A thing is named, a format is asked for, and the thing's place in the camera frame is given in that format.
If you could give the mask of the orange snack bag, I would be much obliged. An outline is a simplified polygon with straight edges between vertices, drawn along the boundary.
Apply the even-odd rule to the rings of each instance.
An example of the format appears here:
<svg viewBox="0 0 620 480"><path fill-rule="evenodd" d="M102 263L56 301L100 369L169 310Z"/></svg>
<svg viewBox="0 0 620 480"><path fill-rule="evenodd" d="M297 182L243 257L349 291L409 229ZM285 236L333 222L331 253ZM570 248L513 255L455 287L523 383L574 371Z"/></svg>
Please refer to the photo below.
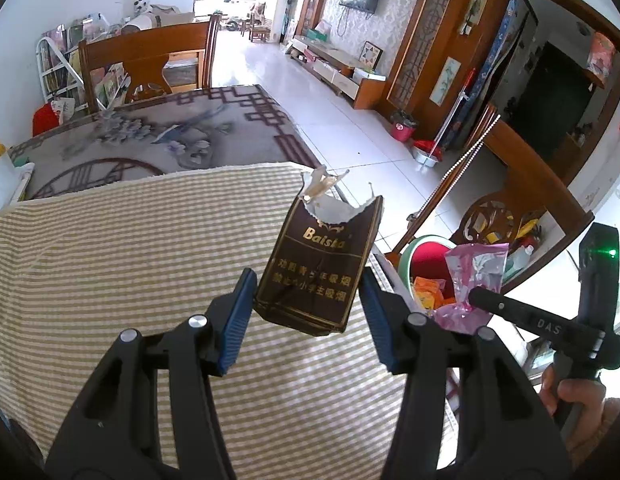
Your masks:
<svg viewBox="0 0 620 480"><path fill-rule="evenodd" d="M414 278L412 292L421 306L428 312L434 313L442 307L456 303L452 284L443 278Z"/></svg>

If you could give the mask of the pink plastic wrapper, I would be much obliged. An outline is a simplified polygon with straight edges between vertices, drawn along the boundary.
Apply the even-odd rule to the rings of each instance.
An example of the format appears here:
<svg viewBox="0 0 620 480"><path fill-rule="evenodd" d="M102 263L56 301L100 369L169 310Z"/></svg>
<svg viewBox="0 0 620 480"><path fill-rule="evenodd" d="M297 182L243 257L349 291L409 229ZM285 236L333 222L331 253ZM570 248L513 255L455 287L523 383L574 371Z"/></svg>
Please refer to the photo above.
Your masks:
<svg viewBox="0 0 620 480"><path fill-rule="evenodd" d="M468 297L475 287L500 292L508 244L464 244L447 252L447 267L451 276L454 300L434 312L434 320L444 330L474 334L487 325L491 314L474 308Z"/></svg>

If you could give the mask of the dark brown cigarette box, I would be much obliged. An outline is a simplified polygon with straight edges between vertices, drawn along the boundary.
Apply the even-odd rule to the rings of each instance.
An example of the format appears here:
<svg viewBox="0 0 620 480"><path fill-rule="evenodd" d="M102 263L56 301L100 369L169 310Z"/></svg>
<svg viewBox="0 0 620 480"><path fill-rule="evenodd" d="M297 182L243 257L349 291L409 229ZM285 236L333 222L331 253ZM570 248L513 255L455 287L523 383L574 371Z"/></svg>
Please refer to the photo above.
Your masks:
<svg viewBox="0 0 620 480"><path fill-rule="evenodd" d="M383 197L352 206L336 195L341 180L321 166L294 198L255 296L265 320L315 337L346 330Z"/></svg>

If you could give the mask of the red green trash bin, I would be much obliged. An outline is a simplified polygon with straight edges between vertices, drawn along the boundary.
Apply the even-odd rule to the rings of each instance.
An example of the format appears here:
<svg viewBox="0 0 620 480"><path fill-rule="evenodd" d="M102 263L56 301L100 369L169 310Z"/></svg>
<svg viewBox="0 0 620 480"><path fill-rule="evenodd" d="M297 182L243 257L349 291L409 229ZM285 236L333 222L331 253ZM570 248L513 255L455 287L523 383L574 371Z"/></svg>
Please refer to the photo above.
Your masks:
<svg viewBox="0 0 620 480"><path fill-rule="evenodd" d="M454 300L452 278L447 266L446 255L456 245L439 235L424 235L414 238L400 256L398 273L410 296L415 296L414 282L417 278L437 281L444 300Z"/></svg>

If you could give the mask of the carved wooden chair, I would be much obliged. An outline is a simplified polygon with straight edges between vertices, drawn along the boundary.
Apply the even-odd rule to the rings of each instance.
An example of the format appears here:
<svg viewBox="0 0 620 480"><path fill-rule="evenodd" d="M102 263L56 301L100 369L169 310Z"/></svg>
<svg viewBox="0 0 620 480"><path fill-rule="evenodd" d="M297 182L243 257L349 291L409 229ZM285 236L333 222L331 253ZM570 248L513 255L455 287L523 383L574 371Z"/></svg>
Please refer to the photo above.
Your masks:
<svg viewBox="0 0 620 480"><path fill-rule="evenodd" d="M535 252L523 270L507 278L502 292L510 292L523 284L587 231L594 213L583 209L548 164L500 118L496 107L489 104L460 158L444 174L422 208L410 215L408 229L396 246L386 252L385 257L393 266L399 265L406 245L461 180L482 148L488 148L504 163L506 177L499 191L481 196L470 205L451 235L452 242L487 244L494 238L498 243L514 245L525 224L541 219L544 214L548 214L563 233L550 249Z"/></svg>

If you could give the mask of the yellow checked tablecloth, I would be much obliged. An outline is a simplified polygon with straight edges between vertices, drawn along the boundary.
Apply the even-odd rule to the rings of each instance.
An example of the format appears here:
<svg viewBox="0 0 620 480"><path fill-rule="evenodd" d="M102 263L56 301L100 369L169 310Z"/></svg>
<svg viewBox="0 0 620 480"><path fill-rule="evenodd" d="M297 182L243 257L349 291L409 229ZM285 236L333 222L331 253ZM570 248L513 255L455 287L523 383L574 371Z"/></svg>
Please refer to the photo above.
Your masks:
<svg viewBox="0 0 620 480"><path fill-rule="evenodd" d="M0 213L0 409L47 451L127 328L172 330L262 272L309 169L175 172ZM360 304L314 338L253 315L211 383L241 479L376 479L404 380L380 364Z"/></svg>

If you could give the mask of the red plastic bucket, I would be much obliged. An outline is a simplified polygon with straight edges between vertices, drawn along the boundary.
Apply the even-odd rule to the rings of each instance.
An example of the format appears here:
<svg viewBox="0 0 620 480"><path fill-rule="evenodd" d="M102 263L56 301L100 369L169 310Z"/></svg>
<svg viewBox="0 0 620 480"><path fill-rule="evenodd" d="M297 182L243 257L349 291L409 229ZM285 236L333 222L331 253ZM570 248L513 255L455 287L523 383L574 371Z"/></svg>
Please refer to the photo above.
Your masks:
<svg viewBox="0 0 620 480"><path fill-rule="evenodd" d="M404 110L396 110L395 113L391 115L390 120L392 123L390 135L395 140L402 143L406 143L411 139L412 134L418 126L418 121Z"/></svg>

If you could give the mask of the wooden tv cabinet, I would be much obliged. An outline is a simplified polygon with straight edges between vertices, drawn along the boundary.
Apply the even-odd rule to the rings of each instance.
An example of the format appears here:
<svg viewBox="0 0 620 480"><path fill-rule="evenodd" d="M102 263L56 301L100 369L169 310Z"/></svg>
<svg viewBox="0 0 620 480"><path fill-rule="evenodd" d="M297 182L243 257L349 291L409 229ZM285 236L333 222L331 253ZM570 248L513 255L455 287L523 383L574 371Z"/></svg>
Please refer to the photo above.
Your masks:
<svg viewBox="0 0 620 480"><path fill-rule="evenodd" d="M385 77L328 42L295 36L284 52L344 96L355 110L372 110L382 100Z"/></svg>

